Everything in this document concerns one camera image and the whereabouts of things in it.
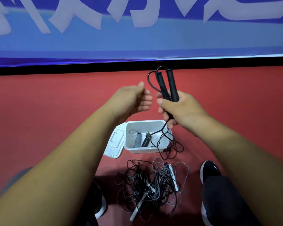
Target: black pants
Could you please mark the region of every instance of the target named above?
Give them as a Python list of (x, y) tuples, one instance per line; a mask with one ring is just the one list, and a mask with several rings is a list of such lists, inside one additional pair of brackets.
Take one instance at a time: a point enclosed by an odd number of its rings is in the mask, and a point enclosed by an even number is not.
[(261, 225), (228, 177), (208, 177), (203, 184), (202, 200), (213, 226)]
[[(17, 173), (2, 189), (1, 194), (3, 195), (15, 182), (17, 182), (23, 175), (25, 175), (32, 167), (26, 168)], [(99, 190), (97, 184), (93, 181), (88, 194), (84, 200), (84, 203), (80, 209), (80, 212), (75, 220), (75, 226), (98, 226), (97, 220), (94, 215), (94, 210), (101, 206), (102, 193)]]

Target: black border strip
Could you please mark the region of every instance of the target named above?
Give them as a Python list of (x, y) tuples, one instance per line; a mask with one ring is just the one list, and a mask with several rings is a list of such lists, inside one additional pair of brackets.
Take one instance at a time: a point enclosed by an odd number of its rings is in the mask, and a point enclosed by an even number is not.
[(91, 63), (91, 64), (0, 67), (0, 76), (154, 70), (157, 69), (157, 67), (160, 65), (165, 65), (173, 69), (205, 69), (205, 68), (228, 68), (228, 67), (260, 67), (260, 66), (270, 67), (270, 66), (283, 66), (283, 57), (131, 61), (131, 62), (111, 62), (111, 63)]

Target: plastic storage box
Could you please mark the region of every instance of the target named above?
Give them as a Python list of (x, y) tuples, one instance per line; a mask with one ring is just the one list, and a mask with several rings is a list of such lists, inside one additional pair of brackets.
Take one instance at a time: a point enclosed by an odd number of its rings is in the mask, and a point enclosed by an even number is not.
[[(143, 143), (144, 139), (146, 138), (146, 134), (157, 132), (158, 130), (162, 129), (166, 122), (164, 120), (152, 120), (152, 121), (129, 121), (126, 123), (125, 129), (125, 140), (124, 140), (124, 148), (131, 153), (153, 153), (158, 152), (157, 147), (152, 146), (151, 142), (149, 143), (148, 147), (143, 148), (133, 148), (134, 141), (136, 139), (137, 133), (130, 134), (130, 130), (136, 130), (141, 133), (141, 143)], [(166, 133), (168, 130), (167, 126), (164, 127), (163, 132)], [(168, 131), (166, 134), (171, 140), (173, 139), (171, 130)], [(156, 133), (152, 136), (153, 144), (157, 145), (159, 138), (161, 137), (162, 132)], [(159, 144), (159, 151), (162, 152), (164, 149), (167, 148), (169, 145), (170, 140), (165, 136), (162, 137), (160, 144)]]

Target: black sneaker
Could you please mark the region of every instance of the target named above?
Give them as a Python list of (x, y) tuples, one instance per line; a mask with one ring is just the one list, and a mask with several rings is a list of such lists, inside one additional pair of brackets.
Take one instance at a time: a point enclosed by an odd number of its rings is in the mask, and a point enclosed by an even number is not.
[(221, 175), (221, 172), (219, 171), (215, 163), (213, 163), (212, 161), (205, 161), (204, 163), (202, 163), (202, 166), (200, 168), (200, 180), (202, 184), (208, 177), (218, 175)]

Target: black jump rope handle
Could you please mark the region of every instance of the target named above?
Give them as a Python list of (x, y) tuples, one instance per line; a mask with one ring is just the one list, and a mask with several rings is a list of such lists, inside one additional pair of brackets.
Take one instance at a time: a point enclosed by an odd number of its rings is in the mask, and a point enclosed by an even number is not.
[[(179, 96), (177, 93), (176, 85), (175, 85), (175, 80), (174, 80), (174, 75), (173, 75), (173, 69), (167, 69), (166, 70), (166, 75), (168, 77), (169, 81), (169, 86), (170, 86), (170, 92), (171, 92), (171, 97), (168, 94), (168, 90), (166, 88), (166, 84), (164, 83), (164, 78), (162, 77), (161, 72), (156, 72), (156, 80), (160, 86), (161, 92), (162, 92), (162, 97), (163, 99), (172, 101), (172, 102), (178, 102), (179, 101)], [(169, 115), (169, 119), (174, 119), (173, 115), (167, 112)]]

